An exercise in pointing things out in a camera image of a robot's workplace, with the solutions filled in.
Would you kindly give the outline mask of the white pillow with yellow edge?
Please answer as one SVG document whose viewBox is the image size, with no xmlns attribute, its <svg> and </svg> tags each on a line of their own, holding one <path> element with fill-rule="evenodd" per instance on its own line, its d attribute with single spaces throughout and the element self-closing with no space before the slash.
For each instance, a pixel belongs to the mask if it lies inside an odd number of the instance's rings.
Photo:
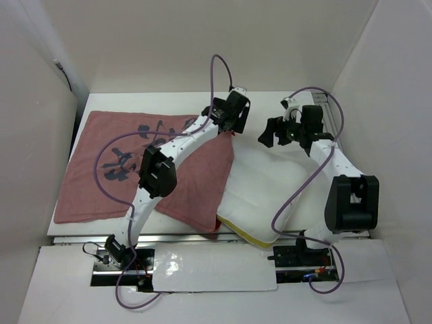
<svg viewBox="0 0 432 324">
<path fill-rule="evenodd" d="M 247 242 L 269 247 L 279 237 L 297 198 L 271 222 L 282 205 L 308 178 L 308 163 L 299 150 L 283 151 L 232 140 L 234 162 L 229 172 L 217 219 Z"/>
</svg>

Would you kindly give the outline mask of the pink and red pillowcase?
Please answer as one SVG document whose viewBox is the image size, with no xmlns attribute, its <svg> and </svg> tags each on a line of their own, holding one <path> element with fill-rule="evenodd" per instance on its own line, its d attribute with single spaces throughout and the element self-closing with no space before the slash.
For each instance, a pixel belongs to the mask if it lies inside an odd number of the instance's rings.
<svg viewBox="0 0 432 324">
<path fill-rule="evenodd" d="M 182 133 L 194 115 L 152 115 L 93 111 L 63 179 L 53 221 L 95 222 L 123 217 L 133 201 L 142 155 Z M 234 161 L 232 135 L 220 133 L 178 167 L 175 190 L 155 210 L 192 228 L 211 233 Z"/>
</svg>

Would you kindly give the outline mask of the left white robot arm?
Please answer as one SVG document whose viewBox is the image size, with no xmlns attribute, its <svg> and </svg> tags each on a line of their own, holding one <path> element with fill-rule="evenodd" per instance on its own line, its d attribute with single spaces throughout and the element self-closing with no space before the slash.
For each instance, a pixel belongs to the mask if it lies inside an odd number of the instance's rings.
<svg viewBox="0 0 432 324">
<path fill-rule="evenodd" d="M 121 225 L 108 236 L 105 250 L 109 261 L 126 270 L 136 259 L 135 246 L 144 224 L 162 198 L 177 185 L 176 171 L 180 164 L 206 142 L 222 132 L 243 133 L 250 109 L 244 88 L 232 89 L 226 99 L 214 98 L 182 133 L 158 147 L 145 149 L 139 169 L 138 188 Z"/>
</svg>

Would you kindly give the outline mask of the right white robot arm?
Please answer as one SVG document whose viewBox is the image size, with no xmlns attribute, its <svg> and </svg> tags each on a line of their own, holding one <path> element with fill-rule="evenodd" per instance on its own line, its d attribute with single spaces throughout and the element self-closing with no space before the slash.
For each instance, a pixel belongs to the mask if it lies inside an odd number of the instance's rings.
<svg viewBox="0 0 432 324">
<path fill-rule="evenodd" d="M 315 175 L 323 172 L 330 181 L 323 220 L 296 239 L 294 256 L 311 264 L 318 250 L 329 247 L 348 234 L 359 234 L 377 226 L 379 180 L 355 168 L 340 150 L 335 137 L 324 131 L 323 109 L 317 105 L 287 108 L 283 116 L 270 117 L 258 141 L 266 147 L 297 142 L 306 155 L 319 164 Z"/>
</svg>

